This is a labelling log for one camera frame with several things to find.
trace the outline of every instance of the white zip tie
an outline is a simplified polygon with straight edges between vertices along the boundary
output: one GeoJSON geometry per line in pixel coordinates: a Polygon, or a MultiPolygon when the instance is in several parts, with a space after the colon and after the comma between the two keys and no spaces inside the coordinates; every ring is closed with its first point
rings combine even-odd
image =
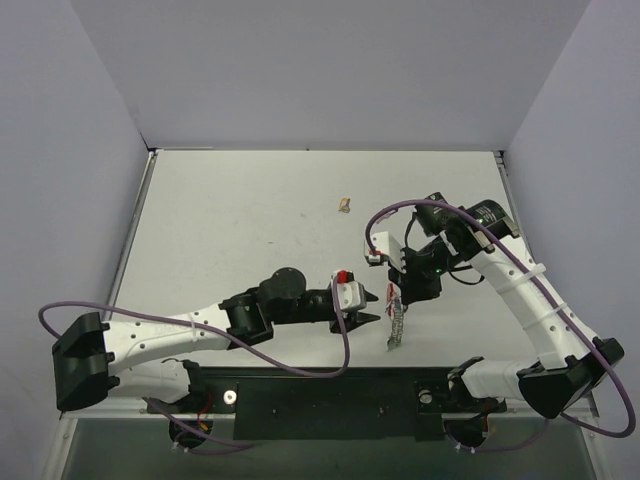
{"type": "Polygon", "coordinates": [[[528,282],[531,278],[535,277],[536,275],[540,275],[541,273],[544,273],[546,270],[547,270],[547,267],[545,267],[544,264],[539,263],[535,267],[533,267],[531,270],[529,270],[527,273],[523,273],[518,278],[515,278],[510,282],[505,283],[501,287],[496,288],[496,292],[499,295],[502,295],[503,293],[508,292],[509,290],[513,290],[518,285],[522,285],[523,283],[528,282]]]}
{"type": "Polygon", "coordinates": [[[567,302],[562,302],[560,305],[558,305],[556,308],[554,308],[553,310],[549,310],[547,313],[545,313],[544,315],[541,315],[540,318],[538,318],[538,322],[541,322],[543,320],[546,320],[547,318],[549,318],[551,315],[555,315],[556,313],[558,313],[560,310],[562,310],[563,308],[567,308],[567,302]]]}
{"type": "Polygon", "coordinates": [[[376,220],[376,225],[378,225],[380,222],[383,222],[384,220],[389,218],[394,213],[398,213],[398,210],[391,210],[390,212],[385,213],[384,215],[382,215],[380,218],[378,218],[378,220],[376,220]]]}
{"type": "Polygon", "coordinates": [[[196,333],[196,322],[193,319],[193,313],[189,314],[189,323],[191,324],[191,343],[198,341],[198,335],[196,333]]]}

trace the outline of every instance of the gray wall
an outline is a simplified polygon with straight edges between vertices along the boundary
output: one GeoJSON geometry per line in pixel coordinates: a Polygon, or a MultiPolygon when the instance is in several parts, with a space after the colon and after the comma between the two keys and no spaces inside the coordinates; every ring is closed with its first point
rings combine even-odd
{"type": "MultiPolygon", "coordinates": [[[[640,410],[640,2],[593,0],[507,152],[525,231],[576,312],[626,358],[640,410]]],[[[625,414],[607,382],[602,424],[625,414]]],[[[640,471],[635,434],[607,441],[619,476],[640,471]]]]}
{"type": "Polygon", "coordinates": [[[486,151],[589,2],[71,3],[153,147],[486,151]]]}
{"type": "Polygon", "coordinates": [[[146,149],[67,0],[1,11],[0,477],[18,480],[39,476],[57,418],[38,307],[106,298],[146,149]]]}

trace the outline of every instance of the metal frame edge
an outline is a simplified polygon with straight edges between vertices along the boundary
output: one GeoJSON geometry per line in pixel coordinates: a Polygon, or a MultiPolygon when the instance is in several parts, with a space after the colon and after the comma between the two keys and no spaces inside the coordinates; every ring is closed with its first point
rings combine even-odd
{"type": "MultiPolygon", "coordinates": [[[[136,231],[138,230],[142,208],[144,207],[144,203],[147,198],[147,193],[151,184],[151,177],[153,176],[159,152],[159,149],[149,151],[144,173],[142,174],[140,186],[138,187],[136,202],[129,222],[127,236],[125,237],[125,241],[120,252],[118,266],[116,267],[116,272],[114,274],[113,281],[111,282],[111,287],[106,300],[107,305],[114,305],[118,298],[120,285],[122,284],[127,262],[129,261],[129,255],[131,254],[133,241],[136,236],[136,231]]],[[[53,445],[42,471],[42,480],[60,480],[62,478],[77,423],[78,417],[67,416],[64,413],[60,416],[60,420],[58,421],[56,432],[54,434],[53,445]]]]}

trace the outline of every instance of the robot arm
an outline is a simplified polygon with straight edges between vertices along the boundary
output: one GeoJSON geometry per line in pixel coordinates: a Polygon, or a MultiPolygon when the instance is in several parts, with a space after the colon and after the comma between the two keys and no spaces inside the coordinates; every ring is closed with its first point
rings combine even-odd
{"type": "MultiPolygon", "coordinates": [[[[351,272],[334,276],[347,332],[380,318],[360,311],[378,298],[351,272]]],[[[108,395],[152,396],[173,403],[188,394],[190,381],[182,364],[168,357],[230,350],[237,347],[232,337],[256,345],[273,338],[274,325],[326,321],[332,333],[341,333],[331,288],[306,290],[304,275],[293,268],[282,268],[258,287],[218,304],[170,317],[175,324],[147,317],[102,322],[93,312],[67,329],[53,346],[59,410],[86,408],[108,395]],[[202,325],[226,334],[197,328],[202,325]]]]}
{"type": "MultiPolygon", "coordinates": [[[[429,198],[444,202],[439,193],[429,198]]],[[[567,308],[544,276],[544,265],[534,262],[515,224],[497,203],[485,200],[465,211],[500,238],[529,272],[521,272],[482,232],[438,207],[416,207],[416,218],[425,233],[437,235],[427,246],[417,252],[401,249],[387,232],[376,233],[372,238],[375,251],[365,245],[365,258],[371,265],[389,263],[390,280],[402,290],[405,305],[437,298],[440,276],[468,261],[513,312],[531,340],[538,361],[471,359],[450,373],[452,395],[462,403],[483,398],[525,400],[541,415],[555,418],[596,386],[605,373],[559,317],[560,310],[571,316],[577,329],[593,341],[609,364],[617,363],[624,351],[615,339],[600,340],[567,308]],[[550,291],[559,308],[553,308],[531,282],[534,276],[550,291]]]]}

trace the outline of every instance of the small beige object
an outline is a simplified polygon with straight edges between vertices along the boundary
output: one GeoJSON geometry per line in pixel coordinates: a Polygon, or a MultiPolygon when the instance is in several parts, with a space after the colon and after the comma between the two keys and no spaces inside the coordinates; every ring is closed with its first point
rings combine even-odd
{"type": "Polygon", "coordinates": [[[351,211],[351,208],[349,208],[349,203],[351,203],[351,199],[348,197],[344,197],[342,200],[340,200],[338,211],[342,213],[349,213],[351,211]]]}

